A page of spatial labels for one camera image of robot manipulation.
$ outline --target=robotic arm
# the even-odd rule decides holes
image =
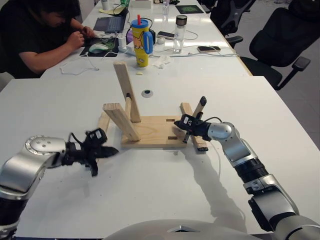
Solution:
[[[273,231],[278,240],[318,240],[320,234],[315,228],[320,226],[299,215],[299,210],[279,184],[269,174],[249,144],[240,138],[235,126],[230,122],[209,123],[209,118],[200,120],[202,112],[196,117],[184,114],[174,124],[187,135],[201,136],[205,141],[216,140],[238,176],[243,181],[246,192],[253,195],[248,201],[252,213],[260,227]]]
[[[65,142],[61,138],[33,136],[21,151],[0,169],[0,239],[10,238],[16,231],[19,217],[36,190],[46,169],[78,162],[98,174],[96,158],[108,158],[118,153],[113,147],[102,146],[105,132],[98,128],[86,132],[84,142]]]

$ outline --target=laptop keyboard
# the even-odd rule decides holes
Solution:
[[[106,32],[120,32],[123,30],[123,18],[121,16],[110,17]]]

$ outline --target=black t-shirt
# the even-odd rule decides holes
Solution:
[[[0,11],[1,42],[7,61],[7,72],[16,79],[39,78],[22,61],[19,53],[44,53],[66,43],[73,32],[70,20],[59,27],[42,25],[28,11],[23,0],[9,0]]]

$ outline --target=desk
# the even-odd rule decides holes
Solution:
[[[202,95],[203,118],[232,122],[292,197],[300,213],[320,222],[319,150],[263,77],[141,79],[133,84],[142,116],[180,115],[181,102],[194,109]],[[145,89],[154,91],[143,98]],[[0,164],[37,134],[84,139],[104,103],[124,98],[115,72],[109,77],[69,80],[13,79],[0,93]],[[84,166],[48,169],[22,213],[17,236],[103,238],[135,223],[157,219],[215,222],[250,234],[262,233],[249,195],[212,141],[206,154],[186,149],[121,149],[121,131],[111,122],[108,144],[120,150],[99,161],[99,175]]]
[[[184,5],[200,5],[196,0],[183,0],[180,4]],[[87,19],[83,22],[83,25],[93,28],[95,26],[97,18],[107,17],[109,15],[99,12],[102,8],[99,2],[92,12],[89,14]],[[152,29],[158,33],[159,31],[172,32],[175,30],[176,16],[179,15],[179,11],[174,5],[169,6],[169,17],[168,22],[163,22],[162,19],[162,4],[153,4],[152,9],[136,9],[129,6],[129,15],[127,20],[130,22],[137,17],[137,14],[141,14],[141,17],[152,19]],[[212,23],[209,16],[205,13],[202,14],[188,14],[187,15],[186,29],[198,34],[196,40],[185,40],[184,46],[195,46],[188,47],[182,50],[182,55],[186,55],[189,52],[197,53],[197,45],[207,46],[219,46],[222,54],[230,54],[232,50],[227,49],[229,47],[225,38],[221,35],[216,26]],[[129,24],[126,23],[124,26],[128,30]],[[189,32],[185,33],[186,38],[194,38],[195,35]],[[165,48],[172,48],[173,41],[167,40]],[[155,46],[155,50],[163,50],[163,46]],[[76,51],[73,55],[67,57],[64,61],[58,65],[48,69],[43,75],[42,79],[55,79],[64,78],[72,79],[76,78],[72,75],[62,75],[59,66],[74,60],[79,56],[82,49]],[[165,52],[156,53],[155,55],[164,55]],[[126,54],[119,54],[117,57],[107,57],[103,61],[99,57],[90,58],[93,64],[99,68],[99,71],[86,71],[81,75],[86,78],[95,76],[108,77],[108,74],[113,71],[112,62],[118,60],[124,60],[128,64],[128,69],[132,75],[132,80],[141,79],[163,79],[163,78],[180,78],[183,79],[185,76],[194,77],[212,77],[212,76],[248,76],[250,72],[243,66],[241,60],[238,57],[212,57],[212,56],[193,56],[193,57],[180,57],[172,58],[172,62],[165,66],[164,69],[158,69],[152,64],[157,60],[156,58],[149,59],[149,66],[145,68],[137,67],[136,57],[128,56]],[[143,76],[136,76],[136,72],[143,72]]]

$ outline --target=blue lid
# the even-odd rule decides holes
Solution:
[[[141,19],[141,25],[138,25],[138,19],[132,20],[131,26],[136,29],[144,29],[149,26],[149,22],[145,19]]]

